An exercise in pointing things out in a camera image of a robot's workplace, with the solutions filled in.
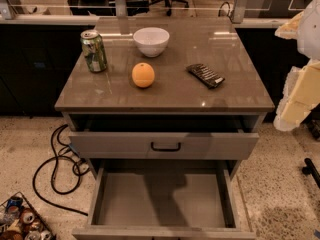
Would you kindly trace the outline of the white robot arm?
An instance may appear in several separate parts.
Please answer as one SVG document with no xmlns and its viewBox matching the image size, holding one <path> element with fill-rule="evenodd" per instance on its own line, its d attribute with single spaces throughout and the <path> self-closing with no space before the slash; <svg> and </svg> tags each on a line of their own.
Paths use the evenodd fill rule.
<svg viewBox="0 0 320 240">
<path fill-rule="evenodd" d="M 277 130 L 291 131 L 320 104 L 320 0 L 312 0 L 275 35 L 296 39 L 298 52 L 309 58 L 305 66 L 293 66 L 287 74 L 273 121 Z"/>
</svg>

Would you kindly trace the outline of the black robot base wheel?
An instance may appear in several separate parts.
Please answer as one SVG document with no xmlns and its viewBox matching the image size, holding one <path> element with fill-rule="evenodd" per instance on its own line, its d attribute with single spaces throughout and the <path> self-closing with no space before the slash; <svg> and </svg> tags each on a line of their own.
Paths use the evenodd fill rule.
<svg viewBox="0 0 320 240">
<path fill-rule="evenodd" d="M 302 173 L 304 175 L 311 175 L 316 182 L 317 186 L 320 188 L 320 173 L 317 171 L 314 163 L 310 158 L 304 159 L 305 166 L 302 168 Z"/>
</svg>

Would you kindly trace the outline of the white and yellow gripper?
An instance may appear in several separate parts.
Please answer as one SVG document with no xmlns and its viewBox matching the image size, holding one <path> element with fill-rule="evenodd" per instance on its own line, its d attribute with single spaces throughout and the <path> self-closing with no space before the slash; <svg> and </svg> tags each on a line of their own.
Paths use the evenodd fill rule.
<svg viewBox="0 0 320 240">
<path fill-rule="evenodd" d="M 293 66 L 287 75 L 273 121 L 277 130 L 291 131 L 298 127 L 320 103 L 319 28 L 319 14 L 304 11 L 275 32 L 277 37 L 296 39 L 298 52 L 309 58 L 305 66 Z"/>
</svg>

